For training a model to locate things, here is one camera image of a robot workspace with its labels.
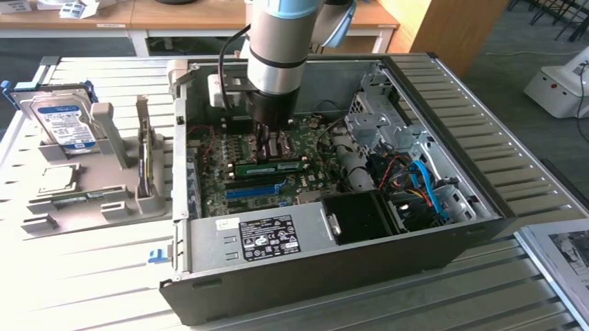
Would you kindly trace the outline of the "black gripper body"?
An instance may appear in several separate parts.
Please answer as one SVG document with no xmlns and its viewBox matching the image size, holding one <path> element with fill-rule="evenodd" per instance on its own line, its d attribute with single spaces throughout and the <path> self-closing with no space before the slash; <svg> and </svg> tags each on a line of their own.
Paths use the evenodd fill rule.
<svg viewBox="0 0 589 331">
<path fill-rule="evenodd" d="M 250 92 L 250 117 L 270 131 L 278 131 L 289 122 L 298 102 L 301 89 L 286 94 Z"/>
</svg>

